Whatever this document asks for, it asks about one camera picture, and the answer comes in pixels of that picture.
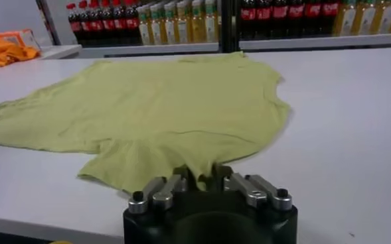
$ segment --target shelf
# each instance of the shelf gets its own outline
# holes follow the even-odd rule
[[[104,58],[108,56],[126,56],[138,54],[170,54],[184,52],[217,52],[219,44],[196,43],[159,46],[117,46],[106,48],[83,48],[79,58]]]
[[[327,48],[391,44],[391,34],[240,41],[241,50]]]

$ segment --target white wall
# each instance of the white wall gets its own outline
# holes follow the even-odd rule
[[[0,32],[27,28],[39,45],[52,45],[35,0],[0,0]]]
[[[77,44],[76,36],[74,36],[74,33],[71,31],[70,24],[68,23],[68,11],[66,9],[66,5],[69,3],[75,3],[76,5],[78,5],[77,2],[79,2],[79,0],[45,1],[48,5],[50,16],[54,21],[56,33],[58,35],[61,45]]]

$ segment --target white table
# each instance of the white table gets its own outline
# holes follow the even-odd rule
[[[289,189],[301,244],[391,243],[391,48],[248,56],[281,72],[278,95],[293,115],[268,149],[233,169]],[[0,68],[0,102],[92,62],[34,60]],[[0,147],[0,231],[122,243],[127,197],[76,177],[92,157]]]

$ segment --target cola bottle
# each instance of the cola bottle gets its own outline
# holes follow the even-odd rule
[[[256,39],[270,37],[270,23],[272,19],[273,0],[257,0],[256,9]]]
[[[302,33],[302,22],[304,14],[304,0],[289,0],[288,9],[288,37],[297,38]]]
[[[70,23],[71,30],[76,36],[78,44],[83,44],[83,28],[82,24],[80,23],[80,16],[78,12],[76,12],[76,4],[69,3],[67,4],[66,8],[68,9],[68,22]]]
[[[139,34],[139,19],[136,11],[137,0],[125,0],[126,5],[126,25],[127,39],[130,44],[141,44],[141,35]]]
[[[241,40],[252,40],[256,32],[256,2],[241,0]]]
[[[117,44],[116,26],[114,25],[114,14],[110,0],[102,0],[102,23],[104,24],[106,43]]]
[[[116,27],[117,41],[125,44],[127,36],[127,24],[125,17],[125,7],[121,6],[120,0],[113,0],[114,26]]]
[[[287,36],[287,0],[274,0],[274,12],[272,14],[272,38],[284,38]]]
[[[85,40],[85,45],[93,45],[94,37],[92,35],[92,29],[90,28],[90,10],[88,9],[88,2],[83,0],[79,2],[78,7],[80,8],[80,24],[82,25]]]
[[[321,0],[306,0],[303,18],[303,36],[314,37],[319,34],[319,17],[321,14]]]
[[[321,36],[331,36],[339,12],[338,0],[323,0],[321,7]]]
[[[92,0],[89,5],[90,8],[90,30],[94,37],[94,44],[96,46],[105,45],[106,37],[104,32],[104,24],[102,22],[102,10],[98,0]]]

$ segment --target orange cloth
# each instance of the orange cloth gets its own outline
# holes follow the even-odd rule
[[[20,47],[13,42],[0,39],[0,67],[18,61],[36,58],[39,51],[31,47]]]

